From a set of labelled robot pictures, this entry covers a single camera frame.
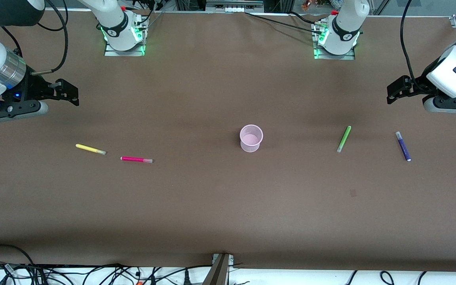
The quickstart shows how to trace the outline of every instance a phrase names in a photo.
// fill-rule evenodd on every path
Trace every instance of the cable connector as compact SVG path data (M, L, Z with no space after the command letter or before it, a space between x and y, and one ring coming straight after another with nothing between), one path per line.
M191 285L191 281L190 281L190 271L188 271L187 268L186 268L186 270L184 271L184 285Z

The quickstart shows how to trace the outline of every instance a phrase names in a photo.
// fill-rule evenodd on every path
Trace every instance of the table surface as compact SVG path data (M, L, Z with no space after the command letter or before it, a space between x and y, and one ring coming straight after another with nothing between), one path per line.
M356 60L331 61L313 58L309 33L242 13L165 14L134 58L104 57L94 16L71 12L67 61L45 78L76 85L80 106L0 124L0 242L49 264L183 266L227 251L246 267L456 270L456 114L418 97L387 105L407 74L399 22L368 18ZM57 65L62 32L10 30L35 70ZM420 74L456 29L409 18L405 35ZM264 132L251 154L246 124ZM12 258L24 262L0 250Z

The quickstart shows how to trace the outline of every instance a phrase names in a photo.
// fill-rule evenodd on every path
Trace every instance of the pink cup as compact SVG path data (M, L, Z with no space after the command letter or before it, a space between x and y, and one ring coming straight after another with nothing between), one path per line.
M263 131L257 125L247 125L240 130L240 146L248 153L258 150L263 140Z

